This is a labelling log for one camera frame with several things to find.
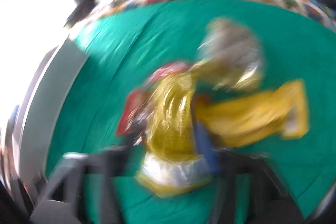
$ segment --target green bedsheet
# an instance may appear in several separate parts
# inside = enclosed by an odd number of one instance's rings
[[[310,131],[300,140],[268,137],[243,149],[268,153],[307,217],[336,177],[336,35],[309,18],[260,3],[239,0],[181,0],[150,5],[84,27],[76,44],[90,57],[71,88],[50,146],[47,175],[65,152],[97,152],[119,143],[115,129],[127,94],[160,65],[193,61],[214,17],[250,27],[261,39],[265,79],[260,90],[303,78]],[[213,95],[237,96],[224,92]],[[216,193],[212,182],[191,193],[160,199],[133,175],[143,155],[134,149],[125,177],[115,180],[129,224],[205,224]],[[99,175],[90,175],[87,208],[99,223]],[[236,223],[244,221],[248,180],[241,177]]]

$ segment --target bed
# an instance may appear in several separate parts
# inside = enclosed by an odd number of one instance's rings
[[[300,140],[270,136],[242,148],[274,162],[305,217],[315,209],[336,177],[336,34],[333,20],[309,0],[127,0],[96,10],[74,35],[89,55],[59,114],[46,174],[66,152],[93,153],[122,141],[115,136],[125,98],[156,68],[174,60],[194,61],[214,17],[227,17],[253,30],[262,42],[265,78],[259,90],[276,89],[302,78],[310,110],[310,130]],[[214,100],[239,96],[208,90]],[[158,198],[134,179],[144,153],[134,148],[123,177],[115,179],[126,223],[204,224],[217,184],[190,193]],[[99,175],[87,180],[86,208],[99,223]],[[237,184],[236,223],[245,221],[248,177]]]

